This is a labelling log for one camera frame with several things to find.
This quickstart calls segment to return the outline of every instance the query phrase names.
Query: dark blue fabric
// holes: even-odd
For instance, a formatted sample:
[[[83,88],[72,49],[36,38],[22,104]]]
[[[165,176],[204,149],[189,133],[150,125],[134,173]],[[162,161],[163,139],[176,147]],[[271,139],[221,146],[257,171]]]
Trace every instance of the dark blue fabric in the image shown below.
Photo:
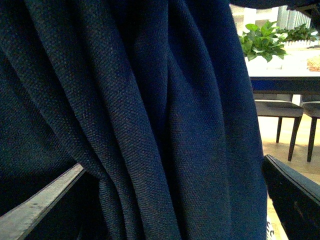
[[[2,186],[26,181],[22,202],[31,176],[79,162],[99,181],[110,239],[266,239],[262,144],[229,2],[92,3],[0,3]]]

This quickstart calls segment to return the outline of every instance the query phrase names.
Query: potted plant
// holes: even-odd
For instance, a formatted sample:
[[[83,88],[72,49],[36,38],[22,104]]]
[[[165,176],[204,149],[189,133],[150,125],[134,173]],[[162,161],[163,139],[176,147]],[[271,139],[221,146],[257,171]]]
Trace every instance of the potted plant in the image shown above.
[[[283,42],[287,34],[278,33],[279,27],[274,26],[275,23],[267,20],[262,27],[255,24],[245,25],[249,32],[243,32],[239,40],[243,54],[247,58],[248,68],[266,69],[267,63],[273,59],[273,56],[277,56],[279,60],[284,59],[287,53],[283,49]]]
[[[317,33],[314,28],[307,28],[307,24],[302,24],[300,26],[295,27],[294,29],[278,29],[278,34],[286,33],[288,34],[285,39],[285,47],[309,47],[311,42],[317,40],[316,35],[313,33]]]

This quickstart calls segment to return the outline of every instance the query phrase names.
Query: plant pot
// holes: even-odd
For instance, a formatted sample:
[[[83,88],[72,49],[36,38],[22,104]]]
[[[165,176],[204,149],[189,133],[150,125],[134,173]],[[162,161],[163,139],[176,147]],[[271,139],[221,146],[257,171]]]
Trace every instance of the plant pot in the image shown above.
[[[246,57],[245,63],[249,71],[266,70],[268,66],[267,60],[265,60],[262,56],[257,56],[251,61],[248,61],[248,58]]]
[[[278,56],[272,56],[272,60],[267,63],[266,69],[282,69],[284,61]]]

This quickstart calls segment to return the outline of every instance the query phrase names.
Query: chair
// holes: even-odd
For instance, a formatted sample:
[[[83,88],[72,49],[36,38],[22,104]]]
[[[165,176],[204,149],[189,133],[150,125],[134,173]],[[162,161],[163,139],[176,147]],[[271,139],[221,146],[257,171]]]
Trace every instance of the chair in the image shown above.
[[[307,155],[307,161],[310,163],[315,142],[317,120],[320,118],[320,95],[301,95],[300,106],[303,107],[303,113],[312,118]]]
[[[298,128],[304,109],[292,103],[293,94],[254,94],[256,112],[261,117],[278,117],[276,143],[279,143],[282,118],[294,118],[288,161],[291,161],[295,148]]]
[[[320,239],[320,186],[271,155],[262,173],[288,239]]]

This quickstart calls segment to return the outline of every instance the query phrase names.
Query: chair backrest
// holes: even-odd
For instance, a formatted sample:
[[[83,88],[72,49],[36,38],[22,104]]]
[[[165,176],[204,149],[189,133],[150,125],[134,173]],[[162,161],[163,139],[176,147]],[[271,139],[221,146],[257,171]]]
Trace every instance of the chair backrest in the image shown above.
[[[313,101],[320,101],[320,95],[301,95],[300,102],[313,102]]]
[[[255,100],[282,100],[287,102],[292,102],[293,94],[259,94],[255,93]]]

